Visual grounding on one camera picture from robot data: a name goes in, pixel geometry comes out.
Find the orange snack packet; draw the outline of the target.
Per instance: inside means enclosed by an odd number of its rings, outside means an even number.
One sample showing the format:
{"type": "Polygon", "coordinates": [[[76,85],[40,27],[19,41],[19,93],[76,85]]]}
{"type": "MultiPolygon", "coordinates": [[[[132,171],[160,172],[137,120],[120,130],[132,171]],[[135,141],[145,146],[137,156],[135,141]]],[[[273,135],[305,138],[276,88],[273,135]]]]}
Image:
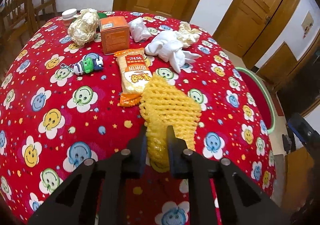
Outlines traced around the orange snack packet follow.
{"type": "Polygon", "coordinates": [[[119,105],[131,107],[140,102],[152,73],[144,60],[144,49],[125,49],[114,53],[121,74],[122,93],[119,105]]]}

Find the green clover-shaped container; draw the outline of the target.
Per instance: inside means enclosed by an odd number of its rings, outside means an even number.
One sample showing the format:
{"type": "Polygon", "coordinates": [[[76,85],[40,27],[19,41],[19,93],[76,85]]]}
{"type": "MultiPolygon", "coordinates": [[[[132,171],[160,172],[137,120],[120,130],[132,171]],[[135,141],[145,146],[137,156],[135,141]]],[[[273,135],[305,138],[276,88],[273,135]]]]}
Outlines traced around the green clover-shaped container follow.
{"type": "Polygon", "coordinates": [[[103,18],[107,17],[107,15],[105,13],[102,13],[102,12],[98,12],[97,14],[99,16],[99,19],[103,19],[103,18]]]}

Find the wall notice paper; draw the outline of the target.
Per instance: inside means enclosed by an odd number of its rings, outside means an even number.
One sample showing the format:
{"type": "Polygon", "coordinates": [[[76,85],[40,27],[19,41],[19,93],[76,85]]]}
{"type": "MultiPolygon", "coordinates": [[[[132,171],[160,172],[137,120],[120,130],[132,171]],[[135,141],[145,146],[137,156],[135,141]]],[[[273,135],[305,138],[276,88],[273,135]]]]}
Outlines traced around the wall notice paper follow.
{"type": "Polygon", "coordinates": [[[310,29],[313,26],[313,23],[314,23],[313,17],[311,15],[311,13],[308,11],[307,14],[306,14],[306,17],[304,18],[304,20],[302,22],[302,28],[303,28],[303,31],[304,31],[303,39],[309,33],[310,29]]]}

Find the cream paper ball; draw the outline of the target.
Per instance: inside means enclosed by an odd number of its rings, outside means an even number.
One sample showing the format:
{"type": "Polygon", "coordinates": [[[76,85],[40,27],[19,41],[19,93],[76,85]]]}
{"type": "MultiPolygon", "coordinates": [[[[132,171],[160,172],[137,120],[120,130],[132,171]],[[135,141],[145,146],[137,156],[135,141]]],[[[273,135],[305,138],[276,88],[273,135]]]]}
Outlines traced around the cream paper ball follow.
{"type": "Polygon", "coordinates": [[[83,9],[68,28],[68,35],[78,46],[83,46],[94,39],[99,26],[99,16],[95,9],[83,9]]]}

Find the wooden door right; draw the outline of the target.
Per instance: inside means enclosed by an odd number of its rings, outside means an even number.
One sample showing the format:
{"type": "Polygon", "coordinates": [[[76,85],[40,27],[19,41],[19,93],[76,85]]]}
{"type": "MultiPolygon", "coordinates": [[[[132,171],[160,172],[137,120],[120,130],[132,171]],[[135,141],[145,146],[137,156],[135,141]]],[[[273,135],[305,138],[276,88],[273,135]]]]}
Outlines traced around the wooden door right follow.
{"type": "Polygon", "coordinates": [[[233,0],[213,34],[252,69],[276,41],[300,0],[233,0]]]}

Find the cream paper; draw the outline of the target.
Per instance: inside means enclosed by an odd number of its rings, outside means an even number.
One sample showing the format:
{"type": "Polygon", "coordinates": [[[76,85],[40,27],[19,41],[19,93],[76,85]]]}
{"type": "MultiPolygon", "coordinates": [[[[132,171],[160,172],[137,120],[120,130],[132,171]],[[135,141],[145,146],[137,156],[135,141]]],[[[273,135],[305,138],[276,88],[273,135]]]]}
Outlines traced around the cream paper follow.
{"type": "Polygon", "coordinates": [[[183,48],[188,48],[198,42],[202,32],[198,29],[191,28],[188,22],[180,22],[179,30],[174,31],[177,39],[182,43],[183,48]]]}

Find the wooden dining chair near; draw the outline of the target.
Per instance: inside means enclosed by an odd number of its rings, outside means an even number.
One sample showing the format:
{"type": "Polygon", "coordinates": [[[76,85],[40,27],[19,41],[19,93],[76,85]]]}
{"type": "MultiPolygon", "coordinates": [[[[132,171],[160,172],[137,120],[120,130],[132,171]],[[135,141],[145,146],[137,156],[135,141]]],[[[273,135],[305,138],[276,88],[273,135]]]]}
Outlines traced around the wooden dining chair near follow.
{"type": "Polygon", "coordinates": [[[32,0],[4,0],[1,10],[1,48],[21,41],[26,31],[33,35],[37,31],[32,0]]]}

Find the yellow foam net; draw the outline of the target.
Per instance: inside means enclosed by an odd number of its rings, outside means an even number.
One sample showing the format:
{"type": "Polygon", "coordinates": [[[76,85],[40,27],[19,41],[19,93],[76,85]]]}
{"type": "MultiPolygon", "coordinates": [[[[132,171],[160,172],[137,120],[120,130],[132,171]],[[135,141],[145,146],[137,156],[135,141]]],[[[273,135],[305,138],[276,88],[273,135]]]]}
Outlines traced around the yellow foam net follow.
{"type": "Polygon", "coordinates": [[[147,127],[147,150],[150,165],[158,172],[169,170],[167,127],[173,126],[175,136],[195,149],[195,131],[201,116],[199,103],[174,85],[154,74],[142,93],[140,114],[147,127]]]}

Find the red bin with green rim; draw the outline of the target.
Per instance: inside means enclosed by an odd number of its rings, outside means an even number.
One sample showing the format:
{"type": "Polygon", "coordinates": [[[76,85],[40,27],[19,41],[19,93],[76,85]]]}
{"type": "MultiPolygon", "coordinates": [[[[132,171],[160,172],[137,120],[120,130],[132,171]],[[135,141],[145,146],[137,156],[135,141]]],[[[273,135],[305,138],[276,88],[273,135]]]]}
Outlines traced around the red bin with green rim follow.
{"type": "Polygon", "coordinates": [[[275,128],[275,112],[267,94],[267,90],[253,72],[239,66],[236,66],[235,69],[244,80],[249,93],[255,101],[255,105],[264,121],[264,127],[266,128],[267,133],[271,134],[275,128]]]}

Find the small wooden cabinet door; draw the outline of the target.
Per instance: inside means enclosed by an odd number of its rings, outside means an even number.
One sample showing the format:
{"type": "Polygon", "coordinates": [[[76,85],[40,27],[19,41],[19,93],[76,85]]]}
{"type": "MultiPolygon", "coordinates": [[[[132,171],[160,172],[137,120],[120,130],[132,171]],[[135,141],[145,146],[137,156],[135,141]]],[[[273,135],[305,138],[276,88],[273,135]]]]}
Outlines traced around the small wooden cabinet door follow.
{"type": "Polygon", "coordinates": [[[275,88],[295,68],[298,61],[289,46],[283,42],[276,52],[258,70],[257,75],[275,88]]]}

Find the white plastic bag piece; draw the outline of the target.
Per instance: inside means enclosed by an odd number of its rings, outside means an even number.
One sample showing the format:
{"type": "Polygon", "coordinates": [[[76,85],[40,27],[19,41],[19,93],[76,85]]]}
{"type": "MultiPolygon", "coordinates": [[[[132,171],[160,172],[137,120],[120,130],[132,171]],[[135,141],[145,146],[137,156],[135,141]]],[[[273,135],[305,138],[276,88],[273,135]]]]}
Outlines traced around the white plastic bag piece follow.
{"type": "Polygon", "coordinates": [[[131,37],[136,43],[148,40],[152,34],[144,24],[141,17],[138,17],[128,23],[131,37]]]}

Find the dark open doorway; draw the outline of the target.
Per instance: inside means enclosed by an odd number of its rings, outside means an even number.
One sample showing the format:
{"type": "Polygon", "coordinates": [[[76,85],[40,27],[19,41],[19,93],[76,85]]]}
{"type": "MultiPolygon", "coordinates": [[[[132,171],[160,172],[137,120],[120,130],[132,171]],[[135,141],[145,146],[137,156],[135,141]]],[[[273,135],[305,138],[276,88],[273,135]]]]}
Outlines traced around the dark open doorway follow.
{"type": "Polygon", "coordinates": [[[299,72],[277,91],[286,119],[294,113],[304,114],[319,101],[319,49],[299,72]]]}

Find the green toy keychain figure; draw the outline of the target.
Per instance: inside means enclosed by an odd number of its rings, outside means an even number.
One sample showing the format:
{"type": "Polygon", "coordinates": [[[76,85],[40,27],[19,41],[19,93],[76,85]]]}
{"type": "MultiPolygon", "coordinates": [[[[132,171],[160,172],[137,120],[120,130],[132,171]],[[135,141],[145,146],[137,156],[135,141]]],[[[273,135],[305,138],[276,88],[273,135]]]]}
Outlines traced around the green toy keychain figure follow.
{"type": "Polygon", "coordinates": [[[65,68],[77,76],[90,74],[93,71],[100,71],[104,68],[103,57],[96,53],[89,53],[77,63],[72,65],[62,64],[61,68],[65,68]]]}

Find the white tissue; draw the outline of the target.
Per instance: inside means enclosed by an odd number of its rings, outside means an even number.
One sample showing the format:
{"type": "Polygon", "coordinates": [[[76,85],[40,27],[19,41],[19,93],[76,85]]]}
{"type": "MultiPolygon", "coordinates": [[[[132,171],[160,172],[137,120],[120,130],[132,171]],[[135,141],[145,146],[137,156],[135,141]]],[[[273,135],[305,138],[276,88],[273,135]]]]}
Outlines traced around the white tissue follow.
{"type": "Polygon", "coordinates": [[[169,62],[177,74],[185,63],[194,63],[200,55],[183,50],[183,43],[178,40],[174,31],[162,31],[144,48],[150,56],[158,56],[164,62],[169,62]]]}

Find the orange cardboard box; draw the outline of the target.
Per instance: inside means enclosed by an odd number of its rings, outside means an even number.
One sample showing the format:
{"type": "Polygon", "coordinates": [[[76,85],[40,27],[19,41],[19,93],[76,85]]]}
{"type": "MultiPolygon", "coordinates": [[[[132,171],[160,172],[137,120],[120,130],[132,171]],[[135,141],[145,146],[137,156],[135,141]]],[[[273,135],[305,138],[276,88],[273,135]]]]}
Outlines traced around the orange cardboard box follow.
{"type": "Polygon", "coordinates": [[[129,48],[130,30],[123,16],[101,18],[99,27],[104,55],[129,48]]]}

